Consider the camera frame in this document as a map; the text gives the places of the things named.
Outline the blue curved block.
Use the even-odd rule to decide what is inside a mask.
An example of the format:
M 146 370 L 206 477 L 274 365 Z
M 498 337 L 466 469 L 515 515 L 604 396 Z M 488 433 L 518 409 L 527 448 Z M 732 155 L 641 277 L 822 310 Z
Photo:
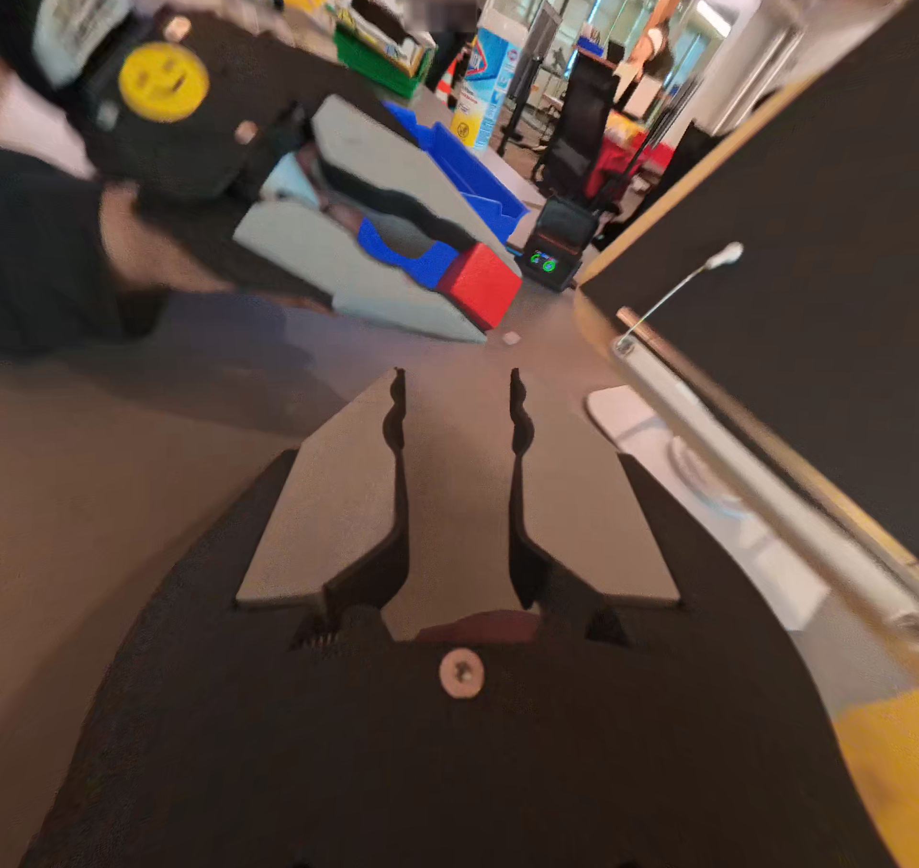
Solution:
M 450 245 L 435 241 L 417 257 L 404 256 L 384 241 L 367 217 L 360 222 L 356 241 L 362 250 L 373 259 L 403 271 L 414 282 L 427 289 L 438 287 L 448 268 L 460 255 Z

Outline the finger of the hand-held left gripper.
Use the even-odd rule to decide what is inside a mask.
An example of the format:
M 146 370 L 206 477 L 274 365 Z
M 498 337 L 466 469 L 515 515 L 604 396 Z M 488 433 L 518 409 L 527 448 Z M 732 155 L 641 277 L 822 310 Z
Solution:
M 314 139 L 329 184 L 458 251 L 485 243 L 519 269 L 506 244 L 384 105 L 382 114 L 380 123 L 339 96 L 330 96 L 316 111 Z
M 253 205 L 233 239 L 328 294 L 340 315 L 448 341 L 486 341 L 486 334 L 440 293 L 374 259 L 343 228 L 304 203 L 276 199 Z

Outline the black board white stand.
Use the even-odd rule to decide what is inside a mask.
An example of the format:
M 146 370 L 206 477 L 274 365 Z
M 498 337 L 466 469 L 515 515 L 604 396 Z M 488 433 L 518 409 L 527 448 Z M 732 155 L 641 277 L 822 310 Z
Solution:
M 678 428 L 749 512 L 710 532 L 715 511 L 657 476 L 669 457 L 620 456 L 680 599 L 615 609 L 623 640 L 594 656 L 618 714 L 821 712 L 759 591 L 769 561 L 901 643 L 917 629 L 917 38 L 911 0 L 724 140 L 586 284 L 614 321 L 743 248 L 614 355 L 645 377 L 639 446 Z

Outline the person's left hand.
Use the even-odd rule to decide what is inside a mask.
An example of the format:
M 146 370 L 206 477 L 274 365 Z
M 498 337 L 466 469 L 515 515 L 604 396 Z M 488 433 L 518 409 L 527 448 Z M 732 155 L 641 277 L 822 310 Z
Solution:
M 242 292 L 206 268 L 166 232 L 135 212 L 131 185 L 106 185 L 99 204 L 99 232 L 109 274 L 120 293 Z

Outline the green plastic bin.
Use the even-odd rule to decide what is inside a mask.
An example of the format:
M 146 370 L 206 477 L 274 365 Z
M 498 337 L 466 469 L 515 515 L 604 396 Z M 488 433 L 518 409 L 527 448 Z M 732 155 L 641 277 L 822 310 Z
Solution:
M 436 45 L 424 47 L 418 65 L 410 75 L 394 58 L 367 45 L 343 24 L 336 25 L 333 40 L 340 65 L 403 101 L 412 99 L 426 80 L 437 49 Z

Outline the red cloth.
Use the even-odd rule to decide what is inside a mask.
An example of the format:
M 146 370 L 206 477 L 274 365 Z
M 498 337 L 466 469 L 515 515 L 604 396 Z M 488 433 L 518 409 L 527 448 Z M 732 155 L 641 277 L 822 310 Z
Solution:
M 662 172 L 671 162 L 674 146 L 665 141 L 649 144 L 633 166 L 629 162 L 637 154 L 647 132 L 627 116 L 612 112 L 607 117 L 599 154 L 583 186 L 587 199 L 596 196 L 608 181 L 620 175 L 632 175 L 645 164 Z

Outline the person's left forearm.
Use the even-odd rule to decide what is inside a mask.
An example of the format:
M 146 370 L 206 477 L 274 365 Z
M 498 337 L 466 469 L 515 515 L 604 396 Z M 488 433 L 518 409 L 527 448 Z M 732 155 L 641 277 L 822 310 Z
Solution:
M 103 185 L 1 152 L 1 355 L 142 338 L 167 296 L 121 292 L 101 235 Z

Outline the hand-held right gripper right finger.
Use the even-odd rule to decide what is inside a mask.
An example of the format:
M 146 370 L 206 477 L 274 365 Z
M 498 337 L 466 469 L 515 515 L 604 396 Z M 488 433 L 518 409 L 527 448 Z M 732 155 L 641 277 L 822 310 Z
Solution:
M 565 593 L 669 607 L 678 588 L 613 443 L 561 395 L 511 370 L 509 575 L 521 606 Z

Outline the black charger case green lights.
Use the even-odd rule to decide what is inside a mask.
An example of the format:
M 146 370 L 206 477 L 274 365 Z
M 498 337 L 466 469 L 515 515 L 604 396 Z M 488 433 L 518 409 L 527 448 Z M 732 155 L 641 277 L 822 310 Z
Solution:
M 568 290 L 598 226 L 594 212 L 567 199 L 550 197 L 519 256 L 523 276 L 553 293 Z

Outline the blue plastic bin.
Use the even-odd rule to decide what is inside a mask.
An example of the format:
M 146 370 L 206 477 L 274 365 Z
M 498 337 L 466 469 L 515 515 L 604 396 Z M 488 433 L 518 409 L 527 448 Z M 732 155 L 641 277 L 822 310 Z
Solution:
M 523 203 L 442 124 L 423 126 L 415 113 L 392 101 L 384 106 L 414 137 L 502 245 L 527 212 Z

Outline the cardboard box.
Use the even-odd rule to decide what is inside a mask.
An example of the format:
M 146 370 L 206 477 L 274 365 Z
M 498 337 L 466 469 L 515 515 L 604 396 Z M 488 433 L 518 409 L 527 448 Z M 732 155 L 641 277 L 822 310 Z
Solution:
M 378 0 L 335 0 L 337 26 L 414 78 L 430 48 L 409 32 L 400 16 Z

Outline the black high-back office chair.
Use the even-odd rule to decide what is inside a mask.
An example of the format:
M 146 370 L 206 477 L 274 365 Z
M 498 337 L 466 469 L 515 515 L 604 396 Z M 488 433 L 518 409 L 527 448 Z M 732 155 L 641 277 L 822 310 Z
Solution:
M 557 125 L 531 174 L 544 197 L 584 201 L 617 88 L 618 76 L 609 61 L 577 52 Z

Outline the yellow plastic bin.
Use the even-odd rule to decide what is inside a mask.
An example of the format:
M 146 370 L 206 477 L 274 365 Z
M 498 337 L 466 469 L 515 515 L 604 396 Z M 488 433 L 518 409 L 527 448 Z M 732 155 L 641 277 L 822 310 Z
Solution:
M 868 814 L 895 862 L 918 865 L 918 690 L 855 706 L 834 730 Z

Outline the disinfecting wipes canister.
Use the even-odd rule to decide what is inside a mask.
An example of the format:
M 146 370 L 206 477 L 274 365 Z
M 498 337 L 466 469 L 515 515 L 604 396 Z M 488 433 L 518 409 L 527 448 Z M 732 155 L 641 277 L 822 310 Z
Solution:
M 472 41 L 450 130 L 476 154 L 488 148 L 526 38 L 524 25 L 494 14 Z

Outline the red cube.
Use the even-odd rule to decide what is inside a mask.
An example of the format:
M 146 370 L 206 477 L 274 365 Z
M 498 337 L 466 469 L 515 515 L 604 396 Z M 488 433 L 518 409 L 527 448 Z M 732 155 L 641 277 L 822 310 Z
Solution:
M 435 290 L 482 332 L 500 325 L 522 286 L 522 275 L 487 244 L 477 242 L 447 266 Z

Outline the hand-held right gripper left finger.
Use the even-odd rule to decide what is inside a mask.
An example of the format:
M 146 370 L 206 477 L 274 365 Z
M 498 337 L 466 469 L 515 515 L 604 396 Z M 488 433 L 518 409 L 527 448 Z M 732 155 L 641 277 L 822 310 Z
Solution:
M 298 450 L 236 601 L 384 608 L 409 573 L 405 371 L 386 372 Z

